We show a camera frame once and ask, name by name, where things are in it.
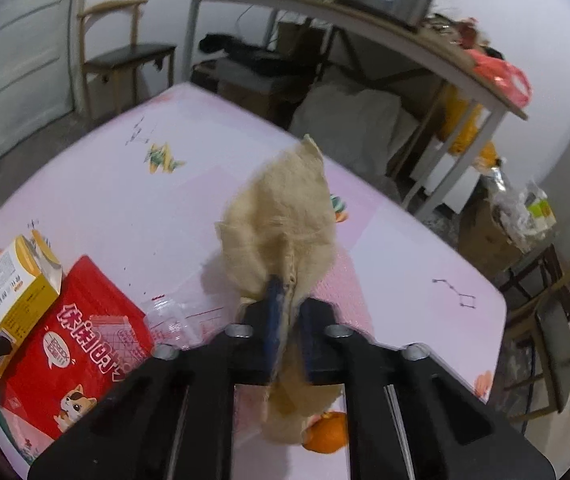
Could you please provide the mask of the white orange medicine box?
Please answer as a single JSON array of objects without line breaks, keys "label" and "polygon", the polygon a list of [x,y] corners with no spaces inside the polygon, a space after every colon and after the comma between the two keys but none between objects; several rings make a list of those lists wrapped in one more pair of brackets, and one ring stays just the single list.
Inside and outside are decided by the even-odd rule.
[{"label": "white orange medicine box", "polygon": [[12,346],[0,356],[0,376],[46,310],[60,296],[63,269],[37,230],[0,250],[0,337]]}]

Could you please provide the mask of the brown paper bag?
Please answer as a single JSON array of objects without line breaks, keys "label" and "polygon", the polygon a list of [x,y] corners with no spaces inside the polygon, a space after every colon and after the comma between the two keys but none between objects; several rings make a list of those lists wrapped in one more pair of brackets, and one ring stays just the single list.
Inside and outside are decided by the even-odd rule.
[{"label": "brown paper bag", "polygon": [[227,278],[241,298],[239,313],[264,297],[272,276],[283,283],[262,433],[273,442],[299,444],[311,417],[326,411],[339,394],[334,386],[314,387],[307,381],[297,327],[301,304],[331,270],[336,255],[335,214],[314,140],[305,136],[265,165],[215,228]]}]

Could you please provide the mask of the clear zip bag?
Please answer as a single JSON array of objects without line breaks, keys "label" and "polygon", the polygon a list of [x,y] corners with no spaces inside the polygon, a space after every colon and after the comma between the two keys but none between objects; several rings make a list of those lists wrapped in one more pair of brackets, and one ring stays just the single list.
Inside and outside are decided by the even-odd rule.
[{"label": "clear zip bag", "polygon": [[213,294],[191,299],[163,295],[142,304],[144,323],[157,344],[189,349],[204,344],[234,318],[237,299]]}]

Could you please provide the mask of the red snack bag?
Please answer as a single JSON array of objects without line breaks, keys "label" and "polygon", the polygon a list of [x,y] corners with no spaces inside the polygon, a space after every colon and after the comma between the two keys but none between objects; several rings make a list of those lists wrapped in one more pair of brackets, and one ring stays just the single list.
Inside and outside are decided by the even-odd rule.
[{"label": "red snack bag", "polygon": [[151,353],[143,312],[87,256],[0,377],[0,430],[34,460]]}]

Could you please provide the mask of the orange peel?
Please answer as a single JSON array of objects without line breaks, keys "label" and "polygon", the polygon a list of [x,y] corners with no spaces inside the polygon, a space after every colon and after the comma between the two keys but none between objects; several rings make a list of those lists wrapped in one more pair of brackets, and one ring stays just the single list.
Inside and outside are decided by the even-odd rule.
[{"label": "orange peel", "polygon": [[305,431],[302,446],[310,452],[333,454],[348,445],[347,414],[329,411],[317,416]]}]

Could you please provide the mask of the cardboard box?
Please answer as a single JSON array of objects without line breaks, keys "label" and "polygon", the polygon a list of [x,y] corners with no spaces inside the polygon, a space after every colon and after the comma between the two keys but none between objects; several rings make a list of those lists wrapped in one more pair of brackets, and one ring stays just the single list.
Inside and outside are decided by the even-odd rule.
[{"label": "cardboard box", "polygon": [[487,200],[479,200],[464,209],[457,251],[488,280],[493,280],[524,257],[501,226],[494,222]]}]

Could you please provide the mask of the wooden chair black seat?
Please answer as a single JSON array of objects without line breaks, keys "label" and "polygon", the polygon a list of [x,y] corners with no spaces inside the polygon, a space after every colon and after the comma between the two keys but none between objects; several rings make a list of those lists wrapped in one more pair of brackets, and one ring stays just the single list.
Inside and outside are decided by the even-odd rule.
[{"label": "wooden chair black seat", "polygon": [[560,291],[570,283],[570,271],[554,285],[544,289],[539,296],[524,307],[511,313],[505,327],[507,339],[530,341],[538,356],[541,371],[521,382],[514,382],[505,391],[524,386],[533,388],[542,380],[547,394],[547,406],[524,414],[510,416],[509,421],[528,422],[543,416],[561,413],[570,397],[570,325],[560,301]]}]

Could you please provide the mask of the yellow plastic bag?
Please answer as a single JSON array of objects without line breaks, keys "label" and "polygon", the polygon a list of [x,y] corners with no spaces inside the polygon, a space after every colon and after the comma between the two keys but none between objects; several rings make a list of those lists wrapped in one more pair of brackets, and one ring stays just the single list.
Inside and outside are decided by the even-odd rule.
[{"label": "yellow plastic bag", "polygon": [[[445,91],[442,105],[443,122],[442,126],[436,133],[436,136],[440,142],[444,143],[449,139],[455,128],[458,126],[458,123],[467,110],[469,101],[463,99],[462,95],[456,88],[450,87]],[[469,117],[466,119],[466,122],[464,122],[464,125],[460,128],[460,132],[456,136],[456,139],[449,147],[448,153],[450,155],[462,155],[469,148],[471,142],[476,139],[479,131],[479,119],[482,112],[483,107],[480,104],[477,104],[472,109]],[[472,166],[474,166],[478,171],[486,171],[495,166],[497,161],[498,152],[496,151],[494,144],[492,142],[488,142],[479,152],[472,163]]]}]

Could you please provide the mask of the wooden side table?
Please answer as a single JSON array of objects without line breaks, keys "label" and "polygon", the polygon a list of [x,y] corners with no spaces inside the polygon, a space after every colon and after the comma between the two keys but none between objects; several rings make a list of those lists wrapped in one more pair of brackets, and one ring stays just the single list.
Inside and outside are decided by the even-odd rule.
[{"label": "wooden side table", "polygon": [[407,166],[407,161],[416,157],[415,148],[422,145],[428,129],[442,117],[449,91],[460,91],[468,101],[463,118],[454,126],[456,133],[462,131],[475,107],[482,108],[483,120],[477,136],[425,202],[419,206],[412,204],[432,170],[448,153],[446,148],[440,148],[431,156],[411,190],[404,193],[401,206],[411,210],[416,219],[427,219],[442,203],[482,148],[492,140],[506,114],[520,119],[527,117],[495,84],[475,72],[474,61],[465,51],[432,30],[422,28],[411,32],[385,18],[333,0],[191,0],[183,44],[182,79],[189,79],[192,74],[196,25],[199,7],[204,2],[247,4],[269,10],[262,38],[265,44],[276,33],[276,22],[280,18],[301,18],[305,27],[325,25],[328,29],[315,81],[353,82],[364,88],[399,92],[404,105],[419,114],[419,128],[411,134],[401,152],[389,160],[386,171],[390,178],[395,178]]}]

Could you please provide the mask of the white door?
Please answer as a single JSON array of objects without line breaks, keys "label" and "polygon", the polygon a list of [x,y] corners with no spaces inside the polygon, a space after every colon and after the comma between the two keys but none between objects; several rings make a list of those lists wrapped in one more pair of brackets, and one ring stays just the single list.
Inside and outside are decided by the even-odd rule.
[{"label": "white door", "polygon": [[72,111],[70,0],[0,0],[0,157]]}]

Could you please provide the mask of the orange plastic bag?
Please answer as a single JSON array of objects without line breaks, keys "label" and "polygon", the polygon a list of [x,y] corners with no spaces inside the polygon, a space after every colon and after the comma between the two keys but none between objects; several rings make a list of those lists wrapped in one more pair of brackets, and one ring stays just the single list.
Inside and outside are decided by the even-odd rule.
[{"label": "orange plastic bag", "polygon": [[528,77],[520,68],[475,49],[468,49],[466,53],[474,61],[474,72],[478,76],[494,84],[514,105],[520,108],[529,105],[532,88]]}]

